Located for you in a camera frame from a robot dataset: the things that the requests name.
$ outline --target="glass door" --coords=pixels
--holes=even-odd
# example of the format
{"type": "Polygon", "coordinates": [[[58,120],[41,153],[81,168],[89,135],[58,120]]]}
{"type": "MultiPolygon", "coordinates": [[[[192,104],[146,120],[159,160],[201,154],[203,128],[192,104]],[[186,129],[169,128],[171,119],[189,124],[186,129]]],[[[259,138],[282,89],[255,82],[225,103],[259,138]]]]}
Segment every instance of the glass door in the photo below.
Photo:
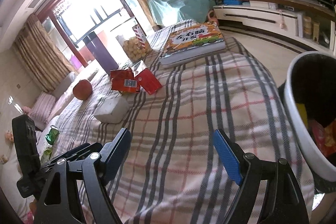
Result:
{"type": "Polygon", "coordinates": [[[55,45],[75,67],[77,61],[87,66],[95,60],[83,42],[92,31],[119,64],[128,58],[116,37],[135,36],[126,25],[135,22],[146,35],[154,33],[137,0],[51,0],[41,17],[55,45]]]}

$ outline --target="purple thermos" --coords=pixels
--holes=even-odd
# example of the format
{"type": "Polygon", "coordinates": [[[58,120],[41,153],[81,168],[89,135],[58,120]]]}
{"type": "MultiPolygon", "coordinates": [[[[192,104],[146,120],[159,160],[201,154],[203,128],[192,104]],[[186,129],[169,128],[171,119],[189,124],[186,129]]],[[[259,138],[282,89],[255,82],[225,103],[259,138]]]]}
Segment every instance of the purple thermos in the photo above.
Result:
{"type": "Polygon", "coordinates": [[[108,52],[95,32],[90,32],[83,41],[104,71],[110,75],[111,70],[118,69],[119,66],[108,52]]]}

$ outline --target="white trash can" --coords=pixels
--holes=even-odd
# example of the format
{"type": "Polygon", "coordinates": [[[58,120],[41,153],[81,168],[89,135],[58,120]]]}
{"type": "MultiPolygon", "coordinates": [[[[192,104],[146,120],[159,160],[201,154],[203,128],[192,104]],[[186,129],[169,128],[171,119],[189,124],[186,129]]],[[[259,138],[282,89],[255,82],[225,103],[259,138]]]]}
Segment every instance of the white trash can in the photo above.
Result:
{"type": "Polygon", "coordinates": [[[315,119],[324,128],[336,118],[336,58],[323,52],[299,54],[289,65],[283,97],[309,167],[321,178],[336,182],[336,166],[317,148],[295,105],[305,104],[308,118],[315,119]]]}

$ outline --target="tiled floor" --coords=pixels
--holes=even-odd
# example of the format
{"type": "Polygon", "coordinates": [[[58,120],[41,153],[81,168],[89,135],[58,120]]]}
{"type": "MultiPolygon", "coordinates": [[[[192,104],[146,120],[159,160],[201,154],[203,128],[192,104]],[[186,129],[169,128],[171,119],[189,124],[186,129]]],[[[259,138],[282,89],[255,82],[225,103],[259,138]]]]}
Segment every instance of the tiled floor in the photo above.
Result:
{"type": "MultiPolygon", "coordinates": [[[[224,33],[236,38],[256,59],[263,63],[271,72],[278,86],[285,81],[289,64],[299,54],[280,45],[249,35],[230,31],[224,31],[224,33]]],[[[277,40],[273,37],[268,37],[268,39],[277,40]]]]}

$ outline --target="plaid blanket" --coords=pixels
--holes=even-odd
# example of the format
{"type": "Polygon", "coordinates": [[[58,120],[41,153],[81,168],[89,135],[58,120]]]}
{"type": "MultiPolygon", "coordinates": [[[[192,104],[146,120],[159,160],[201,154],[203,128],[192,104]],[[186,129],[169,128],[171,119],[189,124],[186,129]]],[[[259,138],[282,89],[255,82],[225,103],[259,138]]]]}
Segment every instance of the plaid blanket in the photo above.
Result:
{"type": "MultiPolygon", "coordinates": [[[[54,155],[82,143],[113,140],[122,127],[132,133],[131,148],[106,189],[123,222],[221,223],[238,189],[227,178],[212,143],[223,128],[245,152],[262,160],[286,158],[301,185],[309,214],[314,196],[305,163],[265,67],[234,38],[226,51],[172,69],[161,68],[158,55],[169,33],[196,24],[191,20],[164,28],[148,38],[153,52],[145,64],[163,87],[127,95],[131,108],[119,124],[100,123],[94,110],[119,96],[101,70],[91,81],[92,96],[76,98],[61,113],[54,155]]],[[[94,223],[83,182],[78,184],[83,211],[94,223]]],[[[263,203],[261,183],[249,223],[256,223],[263,203]]]]}

